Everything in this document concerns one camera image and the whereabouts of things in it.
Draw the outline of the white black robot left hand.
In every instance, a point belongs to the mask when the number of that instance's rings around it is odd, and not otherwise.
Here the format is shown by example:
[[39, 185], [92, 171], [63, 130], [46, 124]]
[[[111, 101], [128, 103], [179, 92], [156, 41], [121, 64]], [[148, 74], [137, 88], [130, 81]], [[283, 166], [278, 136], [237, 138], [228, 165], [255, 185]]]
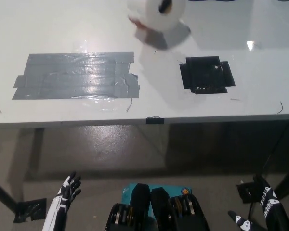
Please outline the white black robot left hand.
[[81, 176], [72, 172], [61, 185], [57, 195], [51, 202], [43, 231], [64, 231], [66, 227], [67, 213], [76, 198], [81, 193]]

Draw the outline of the person's bare hand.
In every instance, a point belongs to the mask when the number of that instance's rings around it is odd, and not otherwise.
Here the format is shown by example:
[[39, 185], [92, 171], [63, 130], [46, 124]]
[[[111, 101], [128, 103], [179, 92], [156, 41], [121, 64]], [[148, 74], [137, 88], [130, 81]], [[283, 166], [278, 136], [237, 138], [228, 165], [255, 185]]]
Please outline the person's bare hand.
[[133, 18], [131, 18], [131, 17], [128, 17], [128, 19], [129, 19], [129, 21], [130, 21], [131, 23], [133, 23], [133, 24], [137, 27], [137, 29], [139, 29], [139, 30], [147, 30], [147, 29], [148, 29], [148, 28], [147, 28], [145, 25], [143, 25], [139, 20], [133, 19]]

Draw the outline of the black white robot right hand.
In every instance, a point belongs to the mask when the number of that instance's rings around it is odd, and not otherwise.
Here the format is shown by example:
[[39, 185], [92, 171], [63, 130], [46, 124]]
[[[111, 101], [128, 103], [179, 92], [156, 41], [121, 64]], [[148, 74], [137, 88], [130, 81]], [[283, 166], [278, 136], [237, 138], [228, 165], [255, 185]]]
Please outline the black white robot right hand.
[[253, 182], [237, 185], [240, 198], [244, 203], [260, 203], [267, 227], [243, 218], [235, 211], [228, 215], [242, 231], [289, 231], [289, 218], [273, 188], [261, 176], [255, 175]]

